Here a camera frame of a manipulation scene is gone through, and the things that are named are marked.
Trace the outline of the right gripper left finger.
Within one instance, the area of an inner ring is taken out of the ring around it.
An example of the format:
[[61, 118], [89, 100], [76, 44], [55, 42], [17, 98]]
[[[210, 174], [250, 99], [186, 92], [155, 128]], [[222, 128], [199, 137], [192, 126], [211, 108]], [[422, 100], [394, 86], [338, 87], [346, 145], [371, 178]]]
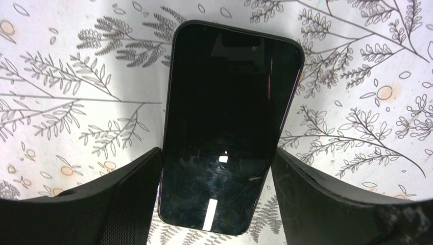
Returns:
[[55, 197], [1, 200], [1, 244], [146, 244], [161, 164], [155, 147]]

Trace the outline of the black phone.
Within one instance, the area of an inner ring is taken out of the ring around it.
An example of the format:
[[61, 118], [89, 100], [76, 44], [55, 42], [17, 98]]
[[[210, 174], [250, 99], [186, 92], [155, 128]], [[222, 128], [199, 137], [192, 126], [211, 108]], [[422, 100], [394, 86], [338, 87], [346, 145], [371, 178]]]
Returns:
[[158, 215], [167, 224], [247, 231], [304, 65], [296, 41], [214, 22], [176, 29]]

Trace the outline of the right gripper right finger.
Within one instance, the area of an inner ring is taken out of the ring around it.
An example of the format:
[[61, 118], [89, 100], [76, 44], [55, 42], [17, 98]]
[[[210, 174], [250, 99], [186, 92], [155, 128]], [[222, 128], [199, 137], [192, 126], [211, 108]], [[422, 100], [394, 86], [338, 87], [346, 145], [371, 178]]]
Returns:
[[282, 149], [271, 170], [288, 244], [432, 244], [432, 200], [355, 187]]

